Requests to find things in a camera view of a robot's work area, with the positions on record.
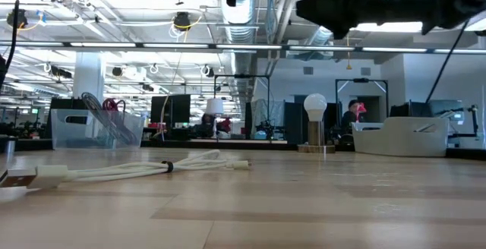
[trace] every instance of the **cable connector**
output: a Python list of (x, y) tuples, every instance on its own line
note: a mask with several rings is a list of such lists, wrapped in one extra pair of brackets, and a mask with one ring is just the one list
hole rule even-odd
[(55, 188), (69, 175), (66, 165), (38, 165), (35, 169), (12, 169), (0, 177), (0, 188)]
[(248, 161), (227, 162), (226, 168), (227, 169), (234, 169), (234, 170), (249, 170), (250, 169), (250, 163), (248, 163)]

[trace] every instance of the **lamp base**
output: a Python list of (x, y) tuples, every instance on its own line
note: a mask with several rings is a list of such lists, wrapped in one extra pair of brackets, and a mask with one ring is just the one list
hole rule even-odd
[(309, 121), (308, 123), (308, 141), (310, 146), (324, 146), (324, 122)]
[(336, 153), (335, 146), (309, 146), (309, 145), (298, 145), (298, 151), (300, 153), (326, 153), (332, 154)]

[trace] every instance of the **storage bin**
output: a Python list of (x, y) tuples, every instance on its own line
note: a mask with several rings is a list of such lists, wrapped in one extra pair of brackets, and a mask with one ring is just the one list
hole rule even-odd
[(114, 111), (99, 111), (96, 115), (89, 110), (52, 109), (52, 148), (115, 150), (140, 147), (143, 118)]

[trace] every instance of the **ductwork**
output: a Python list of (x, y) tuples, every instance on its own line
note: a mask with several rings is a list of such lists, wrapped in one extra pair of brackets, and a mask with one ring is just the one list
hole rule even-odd
[[(300, 43), (297, 40), (289, 40), (291, 45), (312, 45), (312, 46), (324, 46), (328, 43), (330, 37), (333, 33), (324, 30), (322, 27), (317, 28), (317, 30), (312, 34), (312, 36), (305, 40), (304, 43)], [(333, 52), (293, 52), (288, 51), (287, 59), (298, 59), (302, 61), (310, 60), (330, 60), (333, 57)]]
[[(252, 24), (254, 22), (254, 1), (236, 0), (235, 7), (229, 7), (222, 2), (222, 18), (225, 24)], [(226, 39), (234, 44), (249, 44), (255, 42), (255, 30), (246, 27), (227, 27)], [(233, 52), (231, 54), (232, 74), (254, 74), (257, 70), (257, 56), (248, 52)], [(245, 113), (245, 103), (251, 100), (252, 89), (248, 87), (248, 80), (236, 80), (235, 87), (238, 92), (241, 113)]]

